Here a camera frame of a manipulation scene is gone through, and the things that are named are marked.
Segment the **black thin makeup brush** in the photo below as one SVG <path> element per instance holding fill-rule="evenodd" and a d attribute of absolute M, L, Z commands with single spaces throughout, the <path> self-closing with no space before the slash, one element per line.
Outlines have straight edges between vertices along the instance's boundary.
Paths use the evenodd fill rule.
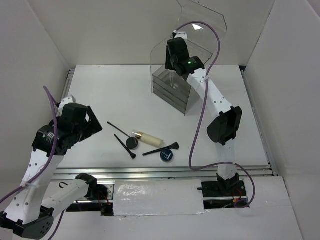
<path fill-rule="evenodd" d="M 107 121 L 106 122 L 108 125 L 110 125 L 111 127 L 115 128 L 117 131 L 119 131 L 120 133 L 124 134 L 125 136 L 127 136 L 128 138 L 131 138 L 130 135 L 128 135 L 126 132 L 124 132 L 123 130 L 121 130 L 120 128 L 118 128 L 117 126 L 115 126 L 114 124 L 112 124 L 111 122 Z"/>

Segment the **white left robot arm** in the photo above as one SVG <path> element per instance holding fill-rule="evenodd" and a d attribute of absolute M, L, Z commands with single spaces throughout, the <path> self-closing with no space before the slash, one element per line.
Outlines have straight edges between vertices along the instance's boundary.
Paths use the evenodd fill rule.
<path fill-rule="evenodd" d="M 52 177 L 68 150 L 102 131 L 90 106 L 61 104 L 61 116 L 41 127 L 32 143 L 27 171 L 9 206 L 0 213 L 0 226 L 31 240 L 44 238 L 55 218 L 80 198 L 106 199 L 109 190 L 92 175 L 80 173 L 54 195 L 44 198 Z"/>

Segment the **cream foundation bottle gold collar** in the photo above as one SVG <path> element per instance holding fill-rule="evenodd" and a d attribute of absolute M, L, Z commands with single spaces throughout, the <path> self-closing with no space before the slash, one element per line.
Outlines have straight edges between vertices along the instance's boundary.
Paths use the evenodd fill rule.
<path fill-rule="evenodd" d="M 134 137 L 137 140 L 156 148 L 162 148 L 164 145 L 164 141 L 162 139 L 159 139 L 157 137 L 154 137 L 152 135 L 149 135 L 147 133 L 143 133 L 140 131 L 135 131 L 135 130 L 132 131 L 131 137 Z"/>

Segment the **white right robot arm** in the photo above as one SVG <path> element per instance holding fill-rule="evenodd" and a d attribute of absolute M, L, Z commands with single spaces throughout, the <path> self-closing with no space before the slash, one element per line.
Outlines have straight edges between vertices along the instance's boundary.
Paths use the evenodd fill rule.
<path fill-rule="evenodd" d="M 205 110 L 208 109 L 212 122 L 206 132 L 209 139 L 221 146 L 221 158 L 224 160 L 228 154 L 234 152 L 233 141 L 240 127 L 243 111 L 234 107 L 219 91 L 209 76 L 199 57 L 190 57 L 185 39 L 176 37 L 167 41 L 165 68 L 176 72 L 182 77 L 203 100 L 199 122 L 189 152 L 188 166 L 192 171 L 203 170 L 204 167 L 193 167 L 192 157 L 200 133 Z"/>

